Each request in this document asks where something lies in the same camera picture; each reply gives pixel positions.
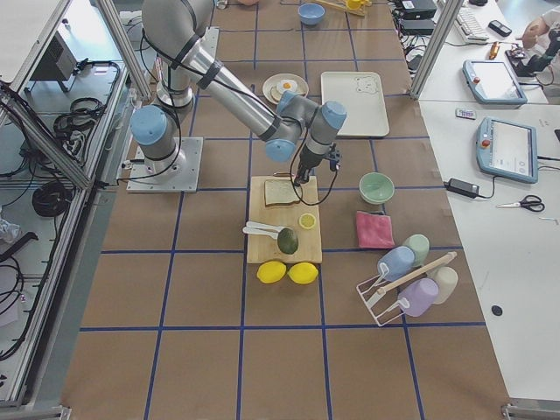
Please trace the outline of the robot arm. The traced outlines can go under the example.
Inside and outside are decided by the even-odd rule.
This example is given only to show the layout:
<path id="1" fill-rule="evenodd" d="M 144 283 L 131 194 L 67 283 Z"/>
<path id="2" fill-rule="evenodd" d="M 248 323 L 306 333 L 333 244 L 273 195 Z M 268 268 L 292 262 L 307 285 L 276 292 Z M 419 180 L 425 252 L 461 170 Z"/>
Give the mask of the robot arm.
<path id="1" fill-rule="evenodd" d="M 297 186 L 307 183 L 324 160 L 336 172 L 335 141 L 347 118 L 344 106 L 336 101 L 319 105 L 285 91 L 271 110 L 207 49 L 205 32 L 214 8 L 214 1 L 144 1 L 145 39 L 172 71 L 184 72 L 262 139 L 271 160 L 286 162 L 298 154 Z"/>

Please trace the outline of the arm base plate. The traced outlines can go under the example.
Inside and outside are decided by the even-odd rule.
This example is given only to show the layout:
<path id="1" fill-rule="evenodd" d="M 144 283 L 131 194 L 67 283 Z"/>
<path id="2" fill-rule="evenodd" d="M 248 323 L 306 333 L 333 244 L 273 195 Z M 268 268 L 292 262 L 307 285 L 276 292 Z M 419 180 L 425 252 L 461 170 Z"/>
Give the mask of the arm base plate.
<path id="1" fill-rule="evenodd" d="M 141 146 L 135 159 L 141 163 L 131 166 L 128 193 L 196 193 L 198 190 L 203 138 L 197 136 L 173 138 L 175 151 L 163 160 L 144 156 Z"/>

